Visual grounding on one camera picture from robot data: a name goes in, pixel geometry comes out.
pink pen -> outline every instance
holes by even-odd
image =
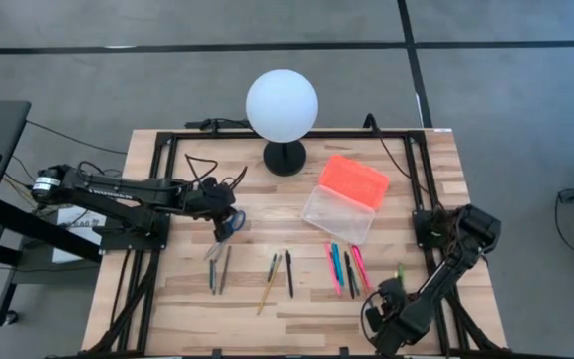
[[[360,250],[355,245],[351,246],[351,250],[354,252],[356,256],[356,262],[358,264],[358,269],[363,275],[363,279],[365,279],[365,285],[367,286],[368,290],[371,290],[371,283],[369,282],[369,278],[367,278],[367,270],[365,270],[365,263],[363,263],[363,257],[360,255]]]
[[[329,263],[329,270],[331,271],[331,279],[334,281],[334,286],[336,287],[336,293],[340,298],[340,284],[338,283],[338,279],[336,279],[336,271],[334,270],[334,263],[331,260],[331,244],[325,243],[325,254],[327,254],[327,262]]]

plastic container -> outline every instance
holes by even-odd
[[[376,212],[322,185],[312,190],[300,217],[354,245],[367,240]]]
[[[382,205],[389,179],[356,161],[333,155],[303,208],[301,218],[345,241],[361,245]]]
[[[318,184],[373,209],[383,203],[389,178],[359,162],[333,155],[320,174]]]

robotic arm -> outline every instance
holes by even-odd
[[[212,177],[115,179],[84,173],[80,167],[58,165],[39,171],[32,197],[39,204],[73,204],[106,216],[106,226],[94,228],[103,237],[102,249],[121,248],[119,237],[136,238],[134,249],[151,249],[164,248],[170,214],[213,220],[216,241],[228,238],[231,229],[224,223],[236,213],[232,207],[236,202],[235,184],[237,180],[233,184],[218,183]],[[135,201],[139,205],[128,206],[116,199]]]
[[[416,344],[429,332],[435,307],[484,254],[497,246],[501,223],[467,205],[435,214],[430,226],[436,235],[448,236],[449,251],[442,264],[415,294],[407,295],[399,278],[385,280],[372,294],[381,296],[382,313],[377,307],[365,312],[375,333],[368,339],[385,356],[393,357],[401,346]]]

lamp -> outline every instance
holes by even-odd
[[[275,175],[291,176],[305,165],[305,147],[298,141],[314,125],[318,98],[299,73],[286,69],[261,75],[247,93],[247,118],[269,140],[263,158]]]

black lamp base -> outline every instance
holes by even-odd
[[[263,154],[265,165],[277,176],[292,176],[305,166],[307,152],[300,141],[279,144],[270,142]]]

